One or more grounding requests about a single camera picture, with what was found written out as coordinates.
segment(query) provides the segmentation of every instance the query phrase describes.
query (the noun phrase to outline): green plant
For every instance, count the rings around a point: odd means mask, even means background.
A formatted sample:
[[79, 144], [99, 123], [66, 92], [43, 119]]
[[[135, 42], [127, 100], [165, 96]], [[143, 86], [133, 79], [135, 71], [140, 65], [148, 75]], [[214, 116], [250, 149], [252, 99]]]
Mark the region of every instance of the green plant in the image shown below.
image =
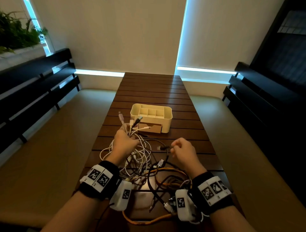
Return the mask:
[[0, 9], [0, 54], [33, 47], [44, 40], [48, 33], [46, 28], [39, 29], [31, 25], [32, 19], [28, 19], [26, 27], [22, 28], [21, 19], [12, 17], [12, 13], [16, 12], [4, 13]]

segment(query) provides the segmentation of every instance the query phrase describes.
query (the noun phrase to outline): planter box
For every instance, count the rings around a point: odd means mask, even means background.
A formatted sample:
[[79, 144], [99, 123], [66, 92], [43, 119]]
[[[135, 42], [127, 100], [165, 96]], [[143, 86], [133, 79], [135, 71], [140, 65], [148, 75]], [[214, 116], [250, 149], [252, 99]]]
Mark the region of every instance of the planter box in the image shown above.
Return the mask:
[[0, 71], [22, 64], [29, 60], [36, 59], [38, 57], [46, 56], [45, 50], [43, 48], [44, 46], [45, 44], [37, 44], [34, 47], [16, 49], [15, 53], [6, 52], [0, 54]]

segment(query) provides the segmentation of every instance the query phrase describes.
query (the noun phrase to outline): hand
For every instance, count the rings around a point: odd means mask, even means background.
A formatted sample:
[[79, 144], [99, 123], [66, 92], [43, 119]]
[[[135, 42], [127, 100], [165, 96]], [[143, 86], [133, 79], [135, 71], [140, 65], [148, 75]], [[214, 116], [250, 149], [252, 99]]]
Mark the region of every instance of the hand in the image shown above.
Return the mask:
[[184, 165], [184, 169], [191, 178], [194, 178], [207, 170], [200, 163], [196, 150], [192, 144], [184, 138], [175, 140], [171, 146], [173, 158], [177, 158]]
[[135, 140], [134, 136], [130, 138], [126, 134], [125, 128], [121, 126], [115, 134], [112, 152], [106, 160], [119, 165], [139, 144], [139, 140]]

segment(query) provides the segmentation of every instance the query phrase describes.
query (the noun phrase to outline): beige seat cushion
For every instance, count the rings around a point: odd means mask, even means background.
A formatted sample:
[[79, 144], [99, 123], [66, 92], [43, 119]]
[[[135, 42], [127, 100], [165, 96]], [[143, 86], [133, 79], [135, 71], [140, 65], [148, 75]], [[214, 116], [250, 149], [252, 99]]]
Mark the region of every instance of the beige seat cushion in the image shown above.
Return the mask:
[[305, 231], [305, 207], [225, 104], [214, 97], [191, 99], [251, 225]]
[[71, 197], [115, 91], [81, 90], [0, 168], [0, 221], [42, 227]]

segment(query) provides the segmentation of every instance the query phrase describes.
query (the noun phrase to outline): dark wood tabletop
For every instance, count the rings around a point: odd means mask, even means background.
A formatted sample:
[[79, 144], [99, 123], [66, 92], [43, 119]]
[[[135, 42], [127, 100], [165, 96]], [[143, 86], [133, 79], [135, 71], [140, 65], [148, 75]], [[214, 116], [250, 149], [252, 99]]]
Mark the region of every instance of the dark wood tabletop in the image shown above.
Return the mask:
[[[206, 134], [180, 76], [173, 75], [125, 73], [80, 178], [84, 176], [93, 165], [101, 161], [99, 157], [100, 151], [108, 148], [112, 142], [116, 131], [121, 126], [121, 122], [118, 119], [118, 112], [120, 111], [124, 116], [125, 122], [129, 123], [130, 111], [132, 105], [135, 103], [171, 107], [173, 119], [168, 133], [143, 132], [143, 134], [148, 135], [148, 138], [158, 139], [166, 145], [170, 145], [175, 139], [180, 137], [189, 140], [195, 147], [199, 160], [204, 167], [214, 175], [219, 176], [232, 191], [227, 176], [215, 154], [215, 150], [209, 141], [209, 137]], [[152, 150], [155, 152], [154, 154], [157, 160], [166, 158], [165, 151], [157, 150], [157, 146], [160, 145], [157, 141], [152, 140], [150, 144]], [[182, 165], [177, 160], [173, 159], [171, 155], [168, 161], [182, 168]], [[162, 180], [170, 174], [169, 172], [160, 172], [157, 178]], [[142, 189], [148, 189], [147, 185], [144, 185]], [[155, 205], [152, 212], [149, 213], [152, 198], [153, 194], [150, 192], [133, 191], [128, 208], [125, 211], [126, 215], [132, 220], [149, 221], [166, 214], [163, 205], [159, 202]], [[166, 201], [169, 198], [169, 194], [163, 196], [163, 199]], [[107, 205], [107, 200], [101, 203], [100, 210], [96, 215], [96, 219], [90, 231], [95, 230], [97, 220]], [[204, 222], [200, 225], [183, 223], [176, 217], [144, 227], [128, 223], [123, 218], [121, 212], [116, 212], [111, 209], [107, 210], [98, 225], [98, 231], [102, 229], [103, 231], [119, 231], [120, 229], [128, 231], [180, 231], [193, 228], [199, 231], [213, 231], [209, 218], [205, 218]]]

